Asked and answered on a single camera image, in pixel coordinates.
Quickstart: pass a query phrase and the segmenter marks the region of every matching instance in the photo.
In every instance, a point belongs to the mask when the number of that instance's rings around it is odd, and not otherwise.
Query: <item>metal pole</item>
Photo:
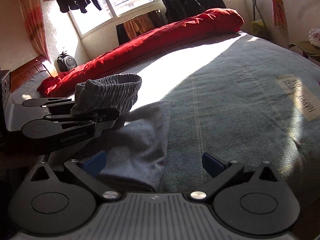
[[[257,4],[256,4],[256,0],[252,0],[252,3],[254,4],[254,6],[256,7],[256,9],[257,9],[257,11],[258,11],[258,13],[260,14],[260,17],[261,17],[261,20],[262,20],[262,22],[263,22],[264,28],[265,28],[265,30],[266,30],[266,32],[267,32],[268,38],[269,38],[269,40],[271,40],[270,34],[269,34],[269,32],[268,32],[268,29],[267,29],[266,22],[264,21],[263,16],[262,16],[262,14],[261,14],[261,12],[260,12],[260,10],[259,10],[259,7],[258,7]]]
[[[256,20],[256,9],[255,6],[257,5],[257,0],[253,1],[253,21]]]

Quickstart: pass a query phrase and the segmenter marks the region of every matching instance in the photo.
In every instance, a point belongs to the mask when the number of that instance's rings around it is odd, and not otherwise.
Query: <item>wooden headboard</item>
[[[43,70],[52,77],[58,75],[55,67],[42,55],[13,70],[11,72],[11,93]]]

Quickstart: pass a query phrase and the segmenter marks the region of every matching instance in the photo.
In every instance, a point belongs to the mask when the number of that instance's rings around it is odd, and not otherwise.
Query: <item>curtain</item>
[[[40,55],[50,59],[45,41],[40,0],[20,0],[20,3],[24,24],[34,49]]]
[[[282,0],[272,0],[272,24],[278,28],[285,28],[287,21],[285,18],[284,6]]]

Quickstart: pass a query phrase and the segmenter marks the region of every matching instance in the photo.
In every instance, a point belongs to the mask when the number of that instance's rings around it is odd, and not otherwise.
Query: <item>metal pivot screw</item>
[[[194,199],[204,199],[206,198],[207,194],[203,191],[194,191],[190,194],[190,196]]]
[[[114,199],[119,196],[119,193],[115,191],[106,191],[102,194],[102,196],[106,199]]]

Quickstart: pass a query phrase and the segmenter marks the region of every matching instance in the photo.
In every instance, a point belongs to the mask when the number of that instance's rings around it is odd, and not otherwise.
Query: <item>red comforter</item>
[[[209,9],[202,14],[144,33],[87,64],[45,79],[38,91],[46,97],[65,97],[77,83],[119,72],[166,50],[211,36],[235,33],[244,24],[232,9]]]

